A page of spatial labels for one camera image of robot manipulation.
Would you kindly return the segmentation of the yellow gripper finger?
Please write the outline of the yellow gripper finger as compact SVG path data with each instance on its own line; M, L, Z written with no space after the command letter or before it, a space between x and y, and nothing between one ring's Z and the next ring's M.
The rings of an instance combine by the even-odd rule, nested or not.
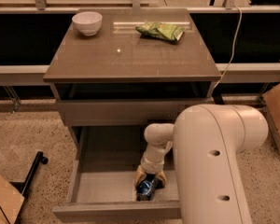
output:
M156 174L156 178L158 179L158 188L164 188L167 182L167 178L164 171L160 171Z
M135 185L138 186L146 178L146 176L147 176L147 174L146 174L145 170L142 168L141 165L139 165L136 170L136 174L135 174L135 178L134 178Z

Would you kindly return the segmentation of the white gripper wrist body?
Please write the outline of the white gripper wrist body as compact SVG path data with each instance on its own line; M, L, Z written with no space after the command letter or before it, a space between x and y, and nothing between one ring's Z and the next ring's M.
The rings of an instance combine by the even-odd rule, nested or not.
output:
M163 170L164 161L150 161L146 156L143 156L140 165L147 174L156 175Z

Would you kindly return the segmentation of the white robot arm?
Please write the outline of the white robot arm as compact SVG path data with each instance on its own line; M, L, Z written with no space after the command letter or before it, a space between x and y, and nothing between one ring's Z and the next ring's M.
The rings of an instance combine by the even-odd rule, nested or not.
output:
M263 145L268 132L264 116L247 105L193 105L173 124L148 125L137 199L166 185L164 157L172 152L183 224L253 224L236 155Z

